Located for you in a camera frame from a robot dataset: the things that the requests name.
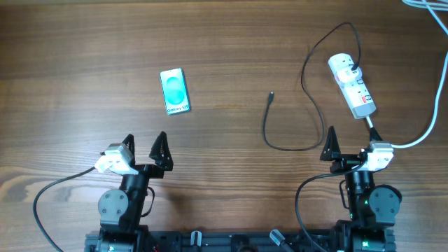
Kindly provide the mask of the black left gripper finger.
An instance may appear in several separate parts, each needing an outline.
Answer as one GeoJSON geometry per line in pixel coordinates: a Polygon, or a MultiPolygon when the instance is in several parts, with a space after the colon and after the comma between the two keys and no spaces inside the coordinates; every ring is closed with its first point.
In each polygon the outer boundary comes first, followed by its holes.
{"type": "Polygon", "coordinates": [[[122,141],[123,144],[126,145],[126,147],[129,149],[130,153],[132,154],[132,159],[130,161],[131,165],[135,164],[135,143],[134,143],[134,135],[128,134],[125,139],[122,141]]]}
{"type": "Polygon", "coordinates": [[[155,164],[165,171],[173,169],[174,162],[169,150],[167,134],[164,131],[161,131],[151,147],[149,158],[154,160],[155,164]]]}

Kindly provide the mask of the teal Galaxy smartphone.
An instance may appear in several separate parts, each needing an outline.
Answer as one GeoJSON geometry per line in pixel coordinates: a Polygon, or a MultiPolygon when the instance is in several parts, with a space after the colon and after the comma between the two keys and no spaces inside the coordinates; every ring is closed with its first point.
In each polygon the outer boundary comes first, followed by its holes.
{"type": "Polygon", "coordinates": [[[160,82],[167,115],[190,111],[190,100],[182,68],[162,71],[160,82]]]}

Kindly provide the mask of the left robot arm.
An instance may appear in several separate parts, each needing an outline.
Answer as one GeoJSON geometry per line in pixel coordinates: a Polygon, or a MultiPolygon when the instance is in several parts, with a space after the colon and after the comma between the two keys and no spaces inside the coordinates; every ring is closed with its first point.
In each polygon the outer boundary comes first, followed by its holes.
{"type": "Polygon", "coordinates": [[[119,188],[108,190],[100,197],[100,231],[86,237],[86,251],[158,250],[158,243],[140,220],[151,212],[150,209],[144,211],[146,196],[155,193],[149,181],[163,178],[164,173],[174,167],[165,132],[156,138],[149,158],[153,164],[136,163],[132,134],[120,143],[112,143],[101,154],[94,168],[101,173],[110,170],[119,174],[122,181],[119,188]]]}

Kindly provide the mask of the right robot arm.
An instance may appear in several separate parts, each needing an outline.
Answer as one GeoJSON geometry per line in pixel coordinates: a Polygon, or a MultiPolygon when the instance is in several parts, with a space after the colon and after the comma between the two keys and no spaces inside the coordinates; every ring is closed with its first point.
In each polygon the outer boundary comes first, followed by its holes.
{"type": "Polygon", "coordinates": [[[329,232],[329,251],[395,251],[392,227],[403,196],[391,185],[376,185],[373,175],[388,167],[393,159],[392,145],[376,129],[370,129],[370,142],[358,154],[343,154],[335,128],[329,127],[320,156],[331,161],[330,174],[343,176],[349,220],[339,220],[329,232]]]}

